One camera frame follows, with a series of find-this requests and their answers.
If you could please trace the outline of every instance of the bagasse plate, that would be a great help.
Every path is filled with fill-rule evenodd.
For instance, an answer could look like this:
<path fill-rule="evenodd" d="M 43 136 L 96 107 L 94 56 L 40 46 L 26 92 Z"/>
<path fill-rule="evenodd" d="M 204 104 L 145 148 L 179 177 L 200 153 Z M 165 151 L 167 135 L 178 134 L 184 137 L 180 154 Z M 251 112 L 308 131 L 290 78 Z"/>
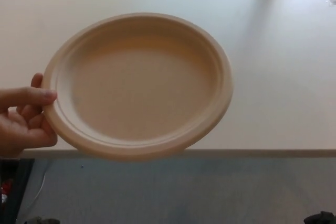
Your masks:
<path fill-rule="evenodd" d="M 161 14 L 127 14 L 70 38 L 46 68 L 44 108 L 75 148 L 121 161 L 184 150 L 223 117 L 233 93 L 229 61 L 205 31 Z"/>

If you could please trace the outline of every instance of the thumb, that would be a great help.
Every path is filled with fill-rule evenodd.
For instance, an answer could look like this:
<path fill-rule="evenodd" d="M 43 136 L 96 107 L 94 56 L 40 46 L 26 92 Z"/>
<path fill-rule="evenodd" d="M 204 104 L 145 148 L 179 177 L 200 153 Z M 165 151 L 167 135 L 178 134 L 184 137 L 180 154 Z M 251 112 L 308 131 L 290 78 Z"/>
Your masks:
<path fill-rule="evenodd" d="M 24 87 L 18 89 L 0 89 L 0 109 L 21 105 L 49 105 L 57 98 L 54 90 Z"/>

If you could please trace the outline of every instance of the white cable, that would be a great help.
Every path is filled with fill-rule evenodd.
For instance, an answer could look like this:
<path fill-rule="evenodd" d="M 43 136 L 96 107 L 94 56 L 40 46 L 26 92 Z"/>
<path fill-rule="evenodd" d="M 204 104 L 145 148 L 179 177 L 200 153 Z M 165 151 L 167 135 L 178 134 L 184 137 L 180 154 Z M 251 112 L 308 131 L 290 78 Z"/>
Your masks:
<path fill-rule="evenodd" d="M 49 160 L 47 165 L 46 165 L 46 168 L 44 169 L 43 171 L 43 177 L 42 177 L 42 182 L 41 182 L 41 185 L 40 185 L 40 188 L 37 192 L 37 194 L 35 195 L 35 197 L 32 199 L 32 201 L 28 204 L 28 206 L 23 210 L 22 214 L 20 214 L 20 217 L 25 217 L 27 214 L 28 214 L 28 211 L 30 210 L 30 208 L 33 206 L 33 204 L 35 203 L 35 201 L 37 200 L 38 196 L 40 195 L 42 189 L 43 189 L 43 185 L 44 185 L 44 181 L 46 180 L 46 174 L 47 174 L 47 171 L 49 170 L 50 168 L 50 165 L 52 164 L 52 160 Z"/>

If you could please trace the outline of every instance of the floor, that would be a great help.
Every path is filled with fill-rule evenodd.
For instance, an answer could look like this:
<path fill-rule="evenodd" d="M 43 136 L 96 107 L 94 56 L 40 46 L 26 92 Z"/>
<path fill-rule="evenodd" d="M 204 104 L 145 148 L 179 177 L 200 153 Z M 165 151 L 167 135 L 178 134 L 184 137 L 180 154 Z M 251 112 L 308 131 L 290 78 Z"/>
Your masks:
<path fill-rule="evenodd" d="M 336 159 L 37 160 L 18 217 L 62 224 L 303 223 L 336 212 Z"/>

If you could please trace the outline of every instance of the white table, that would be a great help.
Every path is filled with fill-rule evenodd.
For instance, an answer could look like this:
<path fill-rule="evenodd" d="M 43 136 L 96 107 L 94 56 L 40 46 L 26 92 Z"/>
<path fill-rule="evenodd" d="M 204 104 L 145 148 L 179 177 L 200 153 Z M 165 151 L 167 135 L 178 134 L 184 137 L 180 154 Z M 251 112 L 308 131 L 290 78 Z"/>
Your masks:
<path fill-rule="evenodd" d="M 188 19 L 232 63 L 232 103 L 186 150 L 228 156 L 336 156 L 336 7 L 328 0 L 0 0 L 0 87 L 26 86 L 78 30 L 131 12 Z M 75 157 L 62 139 L 25 157 Z"/>

